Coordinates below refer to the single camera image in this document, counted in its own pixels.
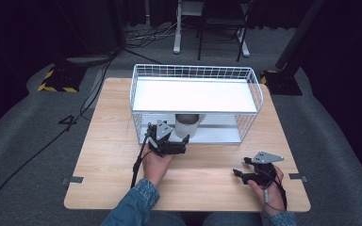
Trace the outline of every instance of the black cable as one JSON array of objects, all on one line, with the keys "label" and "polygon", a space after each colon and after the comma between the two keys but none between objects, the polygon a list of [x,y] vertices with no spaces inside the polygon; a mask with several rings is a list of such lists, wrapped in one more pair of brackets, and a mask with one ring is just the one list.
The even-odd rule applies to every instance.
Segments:
[{"label": "black cable", "polygon": [[58,0],[56,0],[55,2],[56,2],[56,4],[58,5],[58,8],[60,9],[61,14],[63,14],[64,18],[66,19],[67,24],[68,24],[69,27],[72,29],[73,33],[75,34],[75,36],[77,37],[78,41],[79,41],[81,44],[83,44],[87,49],[93,51],[94,53],[97,53],[97,54],[110,54],[110,52],[109,52],[109,53],[107,53],[107,52],[105,52],[105,53],[104,53],[104,52],[99,52],[99,51],[97,51],[97,50],[89,47],[84,41],[82,41],[82,39],[80,38],[80,36],[79,36],[79,35],[77,34],[77,32],[75,31],[72,23],[70,22],[69,17],[68,17],[68,16],[66,15],[66,13],[64,12],[63,7],[60,5],[60,3],[58,2]]},{"label": "black cable", "polygon": [[135,55],[135,56],[138,56],[138,57],[142,57],[142,58],[148,59],[148,60],[150,60],[150,61],[152,61],[152,62],[155,62],[156,64],[163,64],[163,63],[161,63],[161,62],[159,62],[159,61],[157,61],[157,60],[155,60],[155,59],[151,59],[151,58],[149,58],[149,57],[146,57],[146,56],[137,54],[137,53],[135,53],[135,52],[133,52],[133,51],[131,51],[131,50],[128,50],[128,49],[125,49],[125,48],[123,48],[123,50],[125,50],[125,51],[126,51],[127,53],[129,53],[129,54],[132,54],[132,55]]},{"label": "black cable", "polygon": [[46,148],[48,148],[53,142],[55,142],[59,137],[61,137],[73,124],[76,123],[76,121],[79,119],[79,116],[71,122],[65,129],[63,129],[55,138],[53,138],[51,141],[49,141],[43,148],[41,148],[37,153],[32,155],[27,161],[25,161],[22,166],[20,166],[18,169],[16,169],[11,175],[5,180],[5,182],[0,185],[0,191],[2,188],[10,181],[11,178],[13,178],[22,168],[25,167],[31,160],[33,160],[35,157],[37,157],[40,153],[42,153]]},{"label": "black cable", "polygon": [[161,28],[156,29],[156,31],[153,34],[149,34],[150,31],[152,31],[152,28],[149,29],[138,29],[138,30],[126,30],[125,35],[128,40],[137,40],[142,39],[147,36],[156,35],[157,33],[165,33],[170,27],[167,28]]},{"label": "black cable", "polygon": [[[107,68],[108,66],[111,64],[111,62],[113,61],[113,59],[115,58],[115,56],[117,56],[118,51],[115,52],[114,55],[112,55],[112,58],[110,59],[110,61],[105,65],[105,69],[102,70],[103,71],[103,76],[102,76],[102,81],[103,78],[106,76],[107,73]],[[93,101],[95,100],[95,98],[98,96],[99,90],[101,89],[103,85],[103,82],[101,82],[100,87],[98,89],[98,92],[96,92],[95,96],[93,97],[93,100],[89,103],[89,105],[84,109],[84,111],[80,110],[80,114],[75,118],[74,121],[71,121],[71,123],[69,123],[65,129],[63,129],[56,137],[54,137],[53,139],[51,139],[51,141],[49,141],[45,146],[43,146],[38,152],[36,152],[34,155],[32,155],[30,158],[28,158],[28,160],[26,160],[18,169],[16,169],[14,172],[11,173],[11,175],[5,180],[5,182],[0,185],[0,191],[2,190],[2,188],[20,171],[22,170],[29,162],[31,162],[34,158],[36,158],[38,155],[40,155],[43,151],[45,151],[45,149],[47,149],[52,143],[54,143],[59,137],[61,137],[66,131],[68,131],[70,129],[70,127],[74,124],[77,123],[77,121],[79,120],[80,117],[83,117],[83,114],[88,110],[88,108],[92,105]]]},{"label": "black cable", "polygon": [[[152,152],[152,150],[151,151],[149,151],[149,153],[151,153]],[[149,153],[146,153],[144,156],[143,156],[143,158],[142,158],[142,160],[146,157],[146,155],[148,155]]]},{"label": "black cable", "polygon": [[[81,105],[80,107],[80,116],[82,118],[84,118],[85,120],[90,121],[91,119],[88,119],[86,117],[84,117],[84,113],[88,110],[88,108],[90,108],[90,106],[92,105],[92,103],[95,101],[95,99],[98,97],[98,94],[104,84],[105,81],[105,76],[107,74],[107,69],[108,66],[111,64],[111,62],[113,61],[113,59],[117,56],[117,54],[119,53],[120,49],[116,49],[115,53],[112,55],[110,61],[104,65],[104,67],[102,68],[102,76],[101,79],[99,80],[99,82],[95,85],[95,87],[93,88],[93,90],[90,92],[90,95],[88,95],[88,97],[85,99],[84,103]],[[96,90],[95,92],[95,96],[93,97],[93,99],[90,101],[89,105],[85,107],[84,110],[82,110],[82,108],[85,106],[85,103],[88,101],[88,99],[90,98],[90,96],[94,93],[95,89],[98,87],[99,85],[99,89]]]},{"label": "black cable", "polygon": [[96,59],[96,60],[89,60],[89,61],[85,61],[85,62],[72,62],[69,61],[69,59],[67,59],[69,61],[69,63],[75,65],[76,67],[79,68],[89,68],[89,67],[95,67],[101,64],[105,64],[108,63],[111,59],[111,55],[108,55],[106,58],[103,59]]},{"label": "black cable", "polygon": [[142,142],[142,146],[140,147],[140,154],[138,155],[137,161],[134,163],[134,167],[132,168],[133,174],[132,174],[132,181],[131,181],[131,187],[130,188],[133,188],[135,186],[136,181],[137,181],[138,171],[140,170],[140,163],[142,162],[142,159],[143,159],[142,158],[142,153],[143,153],[143,149],[145,148],[145,144],[146,144],[147,139],[148,139],[148,136],[145,136],[145,139]]},{"label": "black cable", "polygon": [[[126,31],[126,33],[131,33],[131,37],[129,37],[127,39],[126,47],[128,47],[128,48],[140,48],[140,47],[145,47],[145,46],[151,44],[155,40],[165,40],[169,36],[175,35],[175,32],[171,32],[170,34],[165,35],[171,29],[176,29],[175,26],[176,26],[176,24],[172,24],[171,26],[169,26],[167,28],[161,28],[161,29],[156,28],[156,31],[154,33],[149,34],[152,31],[152,28],[151,28],[143,35],[140,34],[140,30]],[[135,40],[139,40],[140,43],[139,44],[130,43],[131,41],[135,41]]]},{"label": "black cable", "polygon": [[268,176],[270,179],[271,179],[271,181],[266,185],[266,189],[272,184],[272,182],[274,182],[276,185],[277,185],[277,187],[278,187],[278,189],[280,190],[280,193],[281,193],[281,197],[282,197],[282,200],[283,200],[283,202],[284,202],[284,207],[285,207],[285,209],[287,210],[287,206],[288,206],[288,204],[287,204],[287,192],[286,192],[286,190],[282,187],[282,185],[281,185],[281,179],[278,177],[278,175],[276,175],[276,177],[278,178],[278,181],[279,181],[279,183],[274,179],[274,178],[272,178],[267,172],[265,172],[264,170],[262,170],[262,169],[258,169],[261,173],[264,173],[266,176]]}]

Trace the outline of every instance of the wire basket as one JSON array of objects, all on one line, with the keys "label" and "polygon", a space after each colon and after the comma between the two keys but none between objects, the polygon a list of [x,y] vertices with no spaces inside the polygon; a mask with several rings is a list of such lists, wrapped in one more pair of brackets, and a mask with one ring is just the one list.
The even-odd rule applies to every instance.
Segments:
[{"label": "wire basket", "polygon": [[[130,106],[139,143],[148,123],[175,126],[175,114],[200,114],[189,143],[241,143],[263,105],[252,68],[137,64]],[[170,141],[179,141],[173,133]]]}]

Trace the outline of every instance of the wooden tabletop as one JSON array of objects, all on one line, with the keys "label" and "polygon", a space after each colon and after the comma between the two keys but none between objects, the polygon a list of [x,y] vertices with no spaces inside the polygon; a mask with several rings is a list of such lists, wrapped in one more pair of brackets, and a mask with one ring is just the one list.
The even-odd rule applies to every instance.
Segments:
[{"label": "wooden tabletop", "polygon": [[[272,98],[265,86],[264,104],[246,138],[239,145],[188,144],[187,152],[171,163],[158,187],[156,210],[261,211],[253,190],[232,169],[253,172],[244,157],[258,152],[284,156],[275,162],[285,174],[288,210],[305,212],[310,202],[298,173]],[[131,185],[132,168],[140,152],[129,104],[130,78],[108,78],[102,88],[90,128],[75,166],[82,184],[70,184],[64,205],[69,209],[112,209]],[[143,175],[143,168],[137,181]]]}]

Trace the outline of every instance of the hazard tape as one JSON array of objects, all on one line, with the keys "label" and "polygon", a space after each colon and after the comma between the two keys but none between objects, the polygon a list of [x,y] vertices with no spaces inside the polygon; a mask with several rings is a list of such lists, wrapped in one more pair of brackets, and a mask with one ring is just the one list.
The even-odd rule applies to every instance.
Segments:
[{"label": "hazard tape", "polygon": [[274,70],[266,70],[266,71],[264,71],[264,72],[262,72],[261,74],[260,74],[260,82],[261,82],[261,84],[264,84],[264,85],[266,85],[267,86],[267,79],[266,79],[266,74],[267,73],[277,73],[277,71],[274,71]]},{"label": "hazard tape", "polygon": [[42,83],[38,87],[38,91],[64,91],[64,92],[79,92],[79,87],[66,86],[66,84],[56,84],[55,80],[55,67],[51,68],[45,75]]}]

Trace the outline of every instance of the person's right hand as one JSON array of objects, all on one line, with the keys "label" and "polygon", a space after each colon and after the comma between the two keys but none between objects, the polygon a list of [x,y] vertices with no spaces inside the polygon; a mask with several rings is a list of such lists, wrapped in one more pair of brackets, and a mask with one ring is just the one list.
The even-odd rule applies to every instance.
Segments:
[{"label": "person's right hand", "polygon": [[143,150],[143,156],[143,178],[149,180],[157,187],[164,175],[166,175],[167,169],[175,158],[175,155],[167,154],[166,156],[160,157],[146,146]]},{"label": "person's right hand", "polygon": [[[274,168],[275,168],[275,173],[277,174],[277,176],[275,177],[275,181],[281,185],[281,181],[284,178],[284,173],[278,167],[274,166]],[[281,192],[275,183],[271,183],[271,185],[267,188],[269,191],[269,204],[265,203],[264,190],[261,186],[258,186],[257,183],[252,180],[249,180],[248,184],[255,192],[260,202],[263,204],[263,206],[265,206],[264,210],[269,215],[274,215],[278,214],[281,211],[286,211],[284,207],[284,201],[281,196]]]}]

